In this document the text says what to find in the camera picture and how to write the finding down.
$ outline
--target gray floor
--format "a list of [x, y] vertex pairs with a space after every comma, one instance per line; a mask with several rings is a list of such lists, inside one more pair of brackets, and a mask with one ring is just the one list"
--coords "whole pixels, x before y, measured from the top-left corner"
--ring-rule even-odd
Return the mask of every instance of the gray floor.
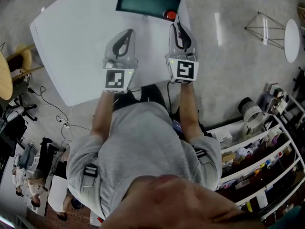
[[[39, 15], [42, 7], [48, 7], [55, 0], [5, 0], [0, 2], [0, 44], [6, 42], [4, 54], [8, 55], [20, 43], [32, 43], [30, 23]], [[239, 116], [237, 106], [245, 97], [257, 100], [267, 81], [277, 81], [287, 91], [293, 88], [292, 79], [302, 66], [305, 53], [303, 42], [294, 63], [288, 63], [284, 51], [264, 45], [244, 30], [245, 25], [261, 11], [286, 24], [292, 18], [298, 25], [296, 7], [305, 0], [186, 0], [191, 27], [198, 40], [200, 70], [195, 83], [201, 122], [206, 126]], [[44, 97], [57, 105], [67, 115], [67, 107], [45, 70], [33, 74], [32, 88], [39, 92], [46, 87]], [[166, 84], [160, 84], [167, 101]], [[171, 85], [171, 96], [177, 100], [177, 86]], [[41, 98], [30, 94], [26, 102], [36, 103], [39, 108], [46, 104]], [[75, 106], [69, 123], [91, 127], [97, 100]], [[29, 121], [25, 141], [34, 140], [36, 145], [43, 136], [52, 138], [58, 146], [63, 140], [61, 123], [55, 115], [61, 113], [52, 106], [43, 106], [32, 112], [38, 121]], [[89, 131], [71, 127], [75, 138]], [[63, 129], [66, 140], [73, 140], [69, 129]]]

